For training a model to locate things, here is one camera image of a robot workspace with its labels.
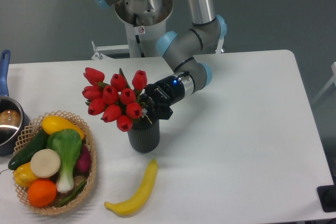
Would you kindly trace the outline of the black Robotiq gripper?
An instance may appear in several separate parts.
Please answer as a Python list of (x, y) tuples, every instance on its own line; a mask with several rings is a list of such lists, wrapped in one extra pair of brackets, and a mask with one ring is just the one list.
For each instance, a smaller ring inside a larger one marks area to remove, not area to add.
[(168, 120), (173, 111), (169, 107), (181, 101), (185, 96), (184, 84), (176, 76), (168, 76), (145, 87), (145, 93), (139, 98), (139, 105), (145, 109), (145, 118), (151, 123), (156, 120)]

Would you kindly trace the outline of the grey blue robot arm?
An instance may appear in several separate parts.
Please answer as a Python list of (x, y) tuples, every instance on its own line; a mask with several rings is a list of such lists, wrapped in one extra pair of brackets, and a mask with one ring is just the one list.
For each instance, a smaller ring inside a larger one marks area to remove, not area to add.
[(94, 1), (103, 8), (114, 6), (124, 23), (130, 57), (160, 56), (173, 71), (171, 76), (139, 90), (142, 115), (148, 121), (169, 119), (172, 104), (210, 83), (211, 69), (194, 56), (209, 46), (221, 46), (227, 33), (224, 19), (215, 13), (213, 0), (188, 0), (192, 27), (182, 34), (166, 30), (172, 0)]

